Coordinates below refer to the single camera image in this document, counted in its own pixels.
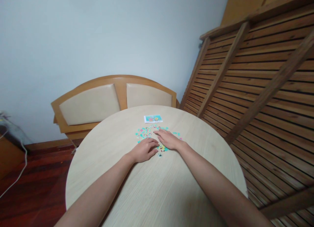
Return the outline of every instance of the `red wooden floor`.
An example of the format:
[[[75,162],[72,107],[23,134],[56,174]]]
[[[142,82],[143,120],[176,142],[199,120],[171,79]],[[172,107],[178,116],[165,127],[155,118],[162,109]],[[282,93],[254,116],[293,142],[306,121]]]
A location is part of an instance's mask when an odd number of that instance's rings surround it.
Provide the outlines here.
[[[65,183],[73,146],[33,152],[19,179],[0,198],[0,226],[54,226],[65,213]],[[24,163],[0,180],[2,194],[19,176]]]

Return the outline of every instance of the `white wall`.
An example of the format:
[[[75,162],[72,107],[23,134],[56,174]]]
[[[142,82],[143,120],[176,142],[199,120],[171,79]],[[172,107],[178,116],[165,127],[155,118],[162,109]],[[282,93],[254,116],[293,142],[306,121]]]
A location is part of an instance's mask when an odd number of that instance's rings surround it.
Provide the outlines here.
[[[112,74],[143,76],[180,101],[199,36],[227,0],[0,0],[0,110],[31,142],[65,138],[50,103]]]

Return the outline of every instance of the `chair backrest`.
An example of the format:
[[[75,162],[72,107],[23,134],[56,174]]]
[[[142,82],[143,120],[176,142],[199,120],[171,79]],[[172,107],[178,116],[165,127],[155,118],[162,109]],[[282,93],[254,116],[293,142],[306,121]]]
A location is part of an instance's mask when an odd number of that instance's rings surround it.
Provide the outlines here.
[[[61,133],[91,130],[108,116],[140,105],[176,107],[177,94],[161,84],[132,75],[87,81],[51,103]]]

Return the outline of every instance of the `light wood tabletop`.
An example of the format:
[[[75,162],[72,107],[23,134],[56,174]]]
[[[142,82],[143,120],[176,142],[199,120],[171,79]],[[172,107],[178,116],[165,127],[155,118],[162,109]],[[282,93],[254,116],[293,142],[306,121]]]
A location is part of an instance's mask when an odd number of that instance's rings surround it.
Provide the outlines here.
[[[155,124],[180,133],[180,138],[248,196],[234,153],[212,127],[185,111],[149,105],[117,112],[85,137],[68,172],[67,209],[137,144],[138,129],[153,125],[144,123],[144,115],[161,115],[163,122]],[[151,137],[157,139],[154,130],[151,129]],[[179,153],[172,150],[159,153],[161,157],[156,154],[134,166],[103,226],[225,226]]]

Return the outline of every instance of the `colorful puzzle pieces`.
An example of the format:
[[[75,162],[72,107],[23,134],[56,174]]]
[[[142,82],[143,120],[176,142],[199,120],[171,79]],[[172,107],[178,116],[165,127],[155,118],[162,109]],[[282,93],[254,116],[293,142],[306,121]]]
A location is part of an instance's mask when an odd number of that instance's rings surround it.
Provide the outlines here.
[[[157,130],[159,130],[159,129],[168,130],[168,129],[169,129],[168,127],[164,128],[164,127],[157,126],[156,124],[153,124],[153,125],[151,125],[151,126],[149,126],[149,127],[146,127],[146,128],[143,127],[143,128],[141,128],[141,129],[138,129],[138,130],[137,130],[137,133],[135,133],[135,135],[136,135],[136,137],[137,137],[138,139],[140,139],[140,140],[137,141],[137,143],[140,143],[141,140],[143,140],[143,139],[151,138],[151,128],[155,128],[155,129],[157,129]],[[180,133],[173,132],[173,134],[174,134],[174,135],[177,135],[178,137],[180,137]],[[160,149],[161,152],[165,152],[165,151],[168,151],[168,150],[169,150],[169,149],[168,149],[167,147],[165,147],[163,144],[161,144],[158,148]]]

